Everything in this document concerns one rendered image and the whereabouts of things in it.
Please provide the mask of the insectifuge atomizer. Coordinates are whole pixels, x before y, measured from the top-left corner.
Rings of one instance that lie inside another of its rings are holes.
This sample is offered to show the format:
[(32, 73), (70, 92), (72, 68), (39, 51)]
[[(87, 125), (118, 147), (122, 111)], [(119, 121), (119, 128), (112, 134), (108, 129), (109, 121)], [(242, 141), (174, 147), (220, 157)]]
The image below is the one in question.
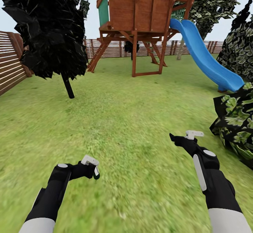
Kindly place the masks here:
[(99, 173), (98, 167), (92, 163), (89, 163), (89, 165), (95, 167), (94, 174), (93, 174), (94, 179), (96, 180), (99, 179), (100, 173)]

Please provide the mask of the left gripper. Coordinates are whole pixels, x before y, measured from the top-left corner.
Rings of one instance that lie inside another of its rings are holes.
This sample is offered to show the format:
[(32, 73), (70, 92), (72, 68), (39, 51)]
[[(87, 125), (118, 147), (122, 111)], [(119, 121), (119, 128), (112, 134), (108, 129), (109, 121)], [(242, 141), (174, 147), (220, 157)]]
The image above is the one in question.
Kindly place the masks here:
[(95, 167), (90, 165), (84, 165), (81, 163), (81, 161), (77, 164), (79, 166), (80, 172), (77, 178), (80, 178), (82, 176), (86, 176), (87, 178), (91, 179), (94, 174)]

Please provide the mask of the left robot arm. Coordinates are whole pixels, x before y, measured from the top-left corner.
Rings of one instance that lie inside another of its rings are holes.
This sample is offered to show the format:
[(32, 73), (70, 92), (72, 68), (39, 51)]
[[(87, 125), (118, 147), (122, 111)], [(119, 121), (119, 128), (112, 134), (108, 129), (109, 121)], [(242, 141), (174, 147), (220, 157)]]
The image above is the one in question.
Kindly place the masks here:
[(77, 165), (57, 164), (51, 173), (48, 186), (40, 189), (19, 233), (53, 233), (68, 182), (82, 176), (91, 179), (95, 167), (89, 163), (99, 165), (99, 161), (89, 155), (85, 155)]

